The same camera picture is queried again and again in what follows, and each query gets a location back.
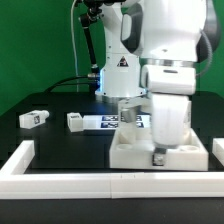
black cable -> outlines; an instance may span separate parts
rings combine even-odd
[[[62,84],[64,82],[69,82],[69,81],[77,80],[77,79],[87,79],[87,78],[88,78],[88,76],[72,76],[72,77],[69,77],[66,79],[62,79],[62,80],[56,82],[55,84],[53,84],[52,86],[48,87],[44,92],[51,92],[51,90],[54,89],[55,86]]]
[[[91,84],[97,84],[97,82],[80,82],[80,83],[65,83],[65,84],[56,84],[54,86],[51,86],[50,88],[47,88],[44,92],[50,93],[54,88],[58,86],[75,86],[75,85],[91,85]]]

warning label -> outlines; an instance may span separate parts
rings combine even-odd
[[[129,67],[127,60],[125,59],[125,57],[123,56],[120,60],[120,62],[118,63],[117,67]]]

small white box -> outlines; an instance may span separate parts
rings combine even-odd
[[[83,131],[83,119],[80,113],[67,114],[67,122],[71,132]]]
[[[19,116],[20,128],[31,129],[45,123],[49,117],[49,112],[46,110],[34,110],[29,113]]]

white plastic casing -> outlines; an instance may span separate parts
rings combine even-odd
[[[175,147],[184,141],[189,109],[186,96],[152,94],[152,138],[157,147]]]
[[[31,129],[45,123],[49,117],[49,112],[46,110],[34,110],[29,113],[19,116],[20,128]]]
[[[141,58],[197,61],[196,45],[206,20],[206,0],[141,0]]]
[[[192,95],[195,92],[194,68],[145,65],[141,85],[150,92]]]
[[[67,114],[67,123],[71,132],[83,131],[83,119],[80,113]]]
[[[121,4],[103,5],[101,20],[105,31],[106,64],[101,69],[100,88],[96,91],[96,95],[99,98],[125,98],[144,95],[145,90],[139,87],[139,57],[130,54],[120,41]]]

small white object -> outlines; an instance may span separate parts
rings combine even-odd
[[[213,139],[212,153],[224,166],[224,138]]]
[[[19,116],[20,128],[31,129],[41,124],[44,124],[46,118],[49,117],[49,112],[46,110],[34,110],[29,113]]]
[[[83,131],[83,119],[80,113],[67,114],[67,122],[71,132]]]

